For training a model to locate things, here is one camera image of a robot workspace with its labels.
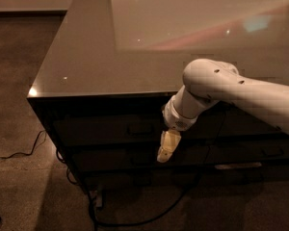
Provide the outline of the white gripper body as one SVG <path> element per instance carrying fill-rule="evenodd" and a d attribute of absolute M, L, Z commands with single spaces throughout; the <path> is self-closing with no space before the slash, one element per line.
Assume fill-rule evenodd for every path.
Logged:
<path fill-rule="evenodd" d="M 197 117 L 186 118 L 181 115 L 174 107 L 174 100 L 173 96 L 162 111 L 164 122 L 169 129 L 179 132 L 187 131 L 196 123 Z"/>

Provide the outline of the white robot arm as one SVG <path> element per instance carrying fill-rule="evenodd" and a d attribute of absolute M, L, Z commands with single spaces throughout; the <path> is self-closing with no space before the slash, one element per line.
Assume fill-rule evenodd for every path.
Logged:
<path fill-rule="evenodd" d="M 199 115 L 223 101 L 289 135 L 289 86 L 246 78 L 233 64 L 197 59 L 185 67 L 183 86 L 165 105 L 168 129 L 161 135 L 157 161 L 167 162 Z"/>

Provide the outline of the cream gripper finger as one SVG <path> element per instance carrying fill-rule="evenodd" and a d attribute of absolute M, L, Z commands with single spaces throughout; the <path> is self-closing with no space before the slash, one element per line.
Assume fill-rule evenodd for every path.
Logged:
<path fill-rule="evenodd" d="M 176 130 L 163 131 L 160 140 L 160 147 L 157 153 L 159 163 L 167 162 L 181 141 L 181 135 Z"/>

